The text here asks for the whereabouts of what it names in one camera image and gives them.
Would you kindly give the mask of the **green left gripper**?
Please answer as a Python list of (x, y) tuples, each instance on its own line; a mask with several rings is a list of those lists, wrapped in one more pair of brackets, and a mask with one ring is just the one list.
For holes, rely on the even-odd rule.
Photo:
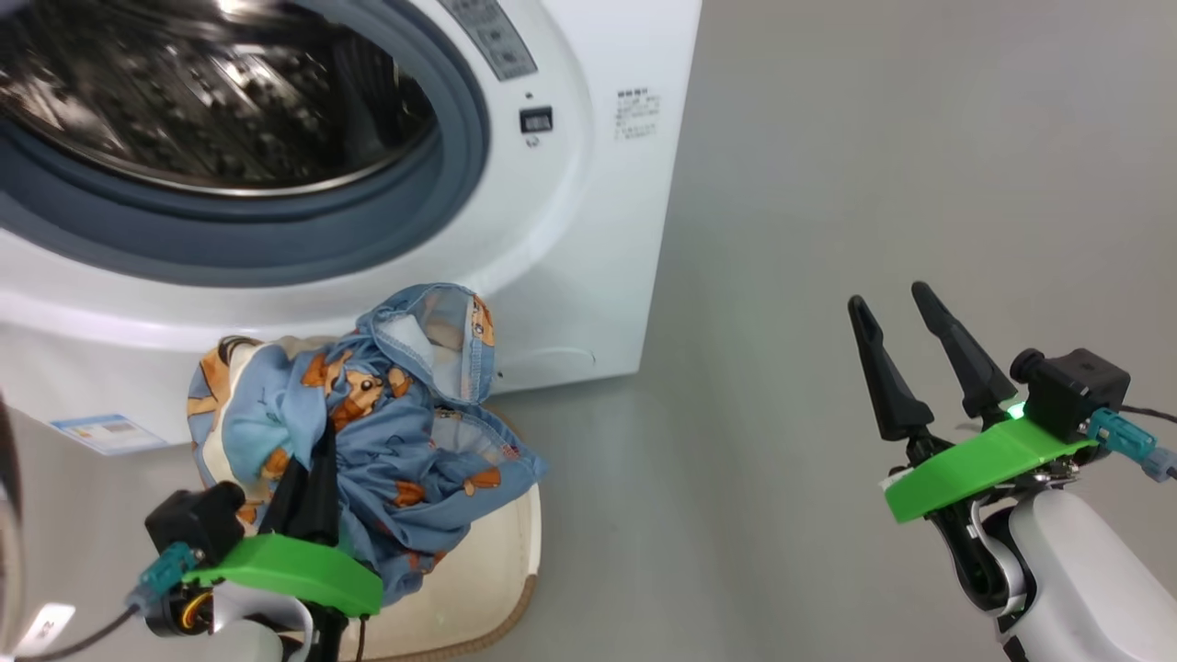
[[(242, 539), (219, 565), (184, 575), (211, 593), (206, 661), (337, 661), (350, 624), (380, 613), (383, 580), (325, 547), (339, 544), (335, 423), (326, 423), (312, 461), (311, 472), (290, 461), (261, 535)], [(307, 490), (310, 542), (300, 523)]]

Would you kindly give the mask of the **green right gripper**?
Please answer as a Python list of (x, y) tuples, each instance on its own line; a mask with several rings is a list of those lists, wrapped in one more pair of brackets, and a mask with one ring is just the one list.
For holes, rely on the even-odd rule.
[(997, 527), (985, 524), (982, 508), (1066, 485), (1093, 452), (1093, 441), (1056, 439), (1028, 418), (1008, 419), (1003, 406), (1018, 393), (1013, 382), (927, 282), (913, 282), (912, 297), (953, 368), (967, 418), (988, 430), (959, 444), (930, 432), (935, 415), (891, 360), (865, 299), (852, 296), (847, 315), (880, 439), (907, 444), (907, 468), (896, 469), (884, 486), (887, 510), (898, 523), (932, 524), (967, 600), (989, 617), (1004, 617), (1024, 609), (1026, 574), (1013, 543), (993, 537)]

